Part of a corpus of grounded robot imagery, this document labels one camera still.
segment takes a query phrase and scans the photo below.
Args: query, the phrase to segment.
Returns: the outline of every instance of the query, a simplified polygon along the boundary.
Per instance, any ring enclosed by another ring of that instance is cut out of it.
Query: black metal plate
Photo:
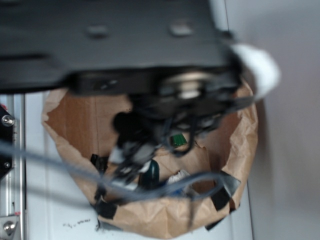
[[[208,0],[17,2],[0,4],[1,93],[68,87],[68,76],[83,72],[97,81],[97,72],[107,71],[107,86],[117,77],[113,70],[234,67]],[[149,86],[141,74],[116,80],[106,93],[144,93]]]
[[[8,143],[14,141],[14,126],[5,126],[1,119],[3,116],[10,115],[2,106],[0,106],[0,139]],[[12,169],[12,157],[0,154],[0,180]]]

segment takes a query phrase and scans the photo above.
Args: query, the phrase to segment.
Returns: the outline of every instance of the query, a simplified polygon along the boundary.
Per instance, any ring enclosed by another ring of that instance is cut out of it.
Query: metal frame
[[[25,148],[25,96],[0,95],[0,103],[5,104],[9,114],[14,116],[13,141],[17,148]],[[13,169],[0,182],[0,216],[20,216],[20,239],[26,239],[26,168],[23,158],[12,159]]]

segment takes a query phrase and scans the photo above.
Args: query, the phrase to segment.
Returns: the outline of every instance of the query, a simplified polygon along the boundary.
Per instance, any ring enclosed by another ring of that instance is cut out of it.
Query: white wall
[[[282,71],[258,105],[248,182],[254,239],[320,239],[320,0],[225,2],[229,28]]]

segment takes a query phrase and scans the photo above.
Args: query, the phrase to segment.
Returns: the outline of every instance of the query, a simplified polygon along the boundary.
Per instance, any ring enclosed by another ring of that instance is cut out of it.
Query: black tape
[[[106,219],[114,219],[114,216],[117,211],[117,205],[113,203],[108,203],[102,200],[102,197],[96,202],[94,206],[95,211],[101,217]]]
[[[221,171],[223,188],[215,195],[211,196],[212,202],[217,211],[223,209],[235,194],[240,185],[240,181],[228,173]]]
[[[213,229],[215,226],[217,226],[219,223],[221,223],[223,219],[225,219],[225,217],[222,218],[222,219],[219,220],[219,221],[216,221],[216,222],[214,222],[214,223],[211,223],[211,224],[205,226],[205,229],[206,229],[207,231],[210,231],[210,230]]]

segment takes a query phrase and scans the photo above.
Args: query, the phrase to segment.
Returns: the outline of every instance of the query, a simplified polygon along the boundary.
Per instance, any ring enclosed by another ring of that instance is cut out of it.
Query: blurry black machine
[[[0,93],[127,94],[133,109],[114,118],[109,160],[129,183],[159,147],[180,157],[254,102],[233,97],[242,61],[230,41],[208,0],[3,0]],[[181,132],[189,146],[177,151],[169,138]]]

